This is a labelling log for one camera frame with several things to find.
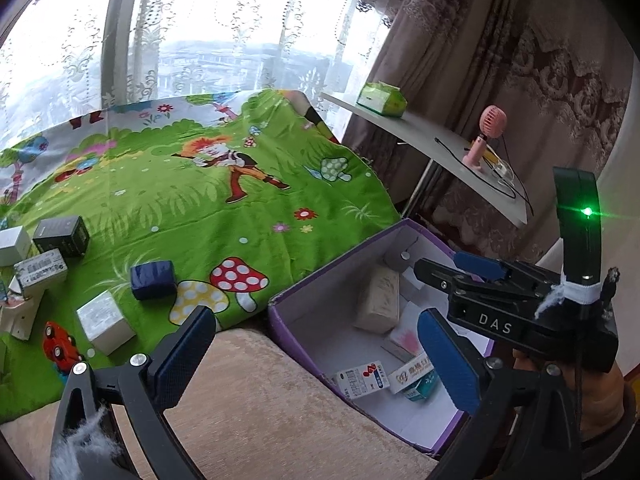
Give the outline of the striped sleeve forearm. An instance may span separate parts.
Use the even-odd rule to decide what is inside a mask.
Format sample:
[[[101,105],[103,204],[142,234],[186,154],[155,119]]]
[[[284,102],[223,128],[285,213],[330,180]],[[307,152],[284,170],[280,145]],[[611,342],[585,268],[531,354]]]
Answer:
[[[610,429],[582,444],[582,478],[639,478],[639,415],[634,389],[626,385],[624,414]]]

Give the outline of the right hand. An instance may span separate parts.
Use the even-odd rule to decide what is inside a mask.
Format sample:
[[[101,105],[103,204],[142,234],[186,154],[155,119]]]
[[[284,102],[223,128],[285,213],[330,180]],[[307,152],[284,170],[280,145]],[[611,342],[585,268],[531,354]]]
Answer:
[[[555,364],[561,370],[566,385],[576,393],[578,398],[574,367],[557,362],[539,364],[526,353],[513,350],[514,370],[530,370],[538,372],[545,370],[550,364]],[[625,382],[617,362],[606,374],[582,373],[582,416],[580,416],[580,436],[582,440],[589,440],[603,434],[615,426],[624,414]]]

